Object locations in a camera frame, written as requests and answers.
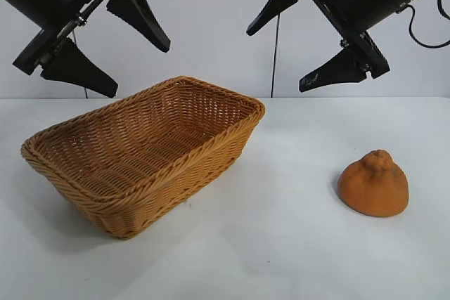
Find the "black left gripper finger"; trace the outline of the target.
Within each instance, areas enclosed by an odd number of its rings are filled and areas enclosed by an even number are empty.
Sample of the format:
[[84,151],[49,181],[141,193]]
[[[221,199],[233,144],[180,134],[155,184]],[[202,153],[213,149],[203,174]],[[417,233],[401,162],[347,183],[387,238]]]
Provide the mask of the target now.
[[42,65],[40,76],[84,87],[109,98],[114,98],[118,89],[117,82],[95,66],[69,38],[64,38],[50,61]]
[[147,0],[109,0],[106,8],[141,33],[160,51],[169,51],[171,41],[156,20]]

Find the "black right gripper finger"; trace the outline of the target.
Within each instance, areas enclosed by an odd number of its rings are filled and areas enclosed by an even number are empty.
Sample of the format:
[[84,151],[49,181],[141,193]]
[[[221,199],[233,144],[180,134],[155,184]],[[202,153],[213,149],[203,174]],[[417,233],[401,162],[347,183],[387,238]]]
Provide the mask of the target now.
[[299,81],[301,93],[334,84],[359,83],[371,70],[369,58],[355,48],[343,48],[322,66],[311,71]]
[[297,2],[298,0],[268,0],[258,16],[249,24],[246,31],[247,35],[252,36],[256,34],[273,18]]

